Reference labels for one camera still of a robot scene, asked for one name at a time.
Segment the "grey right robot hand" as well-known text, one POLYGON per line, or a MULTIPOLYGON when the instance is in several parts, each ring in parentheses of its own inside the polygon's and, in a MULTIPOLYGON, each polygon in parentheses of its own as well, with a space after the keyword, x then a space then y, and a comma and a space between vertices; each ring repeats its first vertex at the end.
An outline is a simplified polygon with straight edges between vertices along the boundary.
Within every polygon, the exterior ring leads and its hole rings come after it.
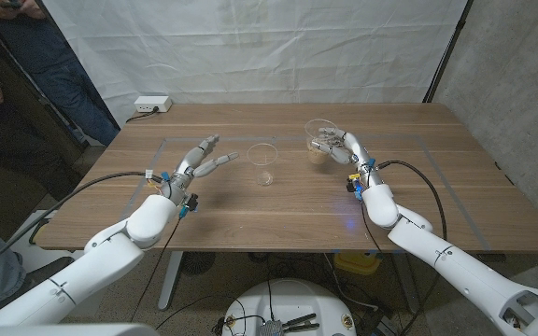
POLYGON ((366 187, 383 184, 374 161, 354 134, 334 127, 322 127, 319 128, 319 137, 312 140, 310 146, 338 163, 352 164, 366 187))

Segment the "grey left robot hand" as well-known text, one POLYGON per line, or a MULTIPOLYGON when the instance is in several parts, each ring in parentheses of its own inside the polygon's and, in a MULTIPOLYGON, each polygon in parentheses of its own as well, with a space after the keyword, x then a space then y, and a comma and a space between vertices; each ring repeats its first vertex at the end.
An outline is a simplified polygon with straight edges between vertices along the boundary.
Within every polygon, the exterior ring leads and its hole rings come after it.
POLYGON ((234 161, 239 157, 237 152, 233 152, 204 162, 218 141, 218 134, 211 135, 183 157, 174 172, 169 175, 169 180, 162 182, 162 193, 165 198, 180 205, 185 199, 187 188, 193 179, 209 175, 220 165, 234 161))

